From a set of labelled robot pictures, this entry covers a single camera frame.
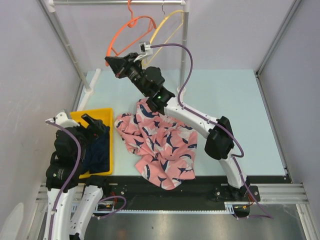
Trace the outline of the navy blue shorts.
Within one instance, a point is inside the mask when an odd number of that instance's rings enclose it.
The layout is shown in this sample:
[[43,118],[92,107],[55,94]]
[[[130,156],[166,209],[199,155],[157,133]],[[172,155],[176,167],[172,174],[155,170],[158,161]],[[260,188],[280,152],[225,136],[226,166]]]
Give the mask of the navy blue shorts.
[[104,135],[98,137],[86,149],[82,174],[97,174],[110,170],[110,127],[104,125],[104,129]]

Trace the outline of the orange hanger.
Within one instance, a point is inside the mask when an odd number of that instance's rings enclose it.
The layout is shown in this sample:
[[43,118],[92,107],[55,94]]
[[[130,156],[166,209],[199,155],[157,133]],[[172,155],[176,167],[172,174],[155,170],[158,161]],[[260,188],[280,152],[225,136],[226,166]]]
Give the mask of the orange hanger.
[[157,24],[151,16],[135,16],[131,7],[131,2],[131,0],[127,1],[130,20],[126,22],[113,36],[106,50],[106,57],[120,57],[134,44],[143,40],[157,29]]

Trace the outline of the pink patterned shorts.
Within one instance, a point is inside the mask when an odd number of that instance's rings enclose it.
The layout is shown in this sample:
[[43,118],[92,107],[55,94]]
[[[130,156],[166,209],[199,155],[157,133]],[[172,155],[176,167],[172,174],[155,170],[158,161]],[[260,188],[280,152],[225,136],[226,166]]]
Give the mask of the pink patterned shorts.
[[198,133],[192,127],[152,112],[145,98],[135,113],[120,114],[114,127],[128,152],[140,157],[135,168],[151,184],[169,191],[195,179]]

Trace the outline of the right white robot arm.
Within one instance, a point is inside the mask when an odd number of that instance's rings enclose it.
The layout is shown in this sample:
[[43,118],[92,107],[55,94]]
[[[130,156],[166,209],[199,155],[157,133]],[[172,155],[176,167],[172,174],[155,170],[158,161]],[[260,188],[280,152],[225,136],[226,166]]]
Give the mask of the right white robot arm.
[[247,177],[236,161],[236,141],[231,123],[222,116],[205,116],[185,105],[174,93],[164,87],[165,79],[158,67],[142,67],[141,55],[130,53],[125,57],[107,56],[105,61],[118,79],[128,78],[147,98],[147,105],[153,112],[173,117],[196,130],[205,140],[205,153],[219,162],[224,170],[231,196],[242,201],[249,194]]

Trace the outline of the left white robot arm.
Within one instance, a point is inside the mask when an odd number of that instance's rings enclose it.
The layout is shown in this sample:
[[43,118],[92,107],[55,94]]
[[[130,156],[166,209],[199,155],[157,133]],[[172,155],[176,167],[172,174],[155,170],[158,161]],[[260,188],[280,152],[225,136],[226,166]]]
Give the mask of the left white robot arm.
[[45,174],[48,200],[45,240],[83,240],[99,200],[107,199],[111,193],[103,176],[89,177],[80,203],[72,213],[86,150],[106,132],[102,120],[86,113],[81,118],[87,126],[76,122],[64,111],[46,121],[58,130],[55,151]]

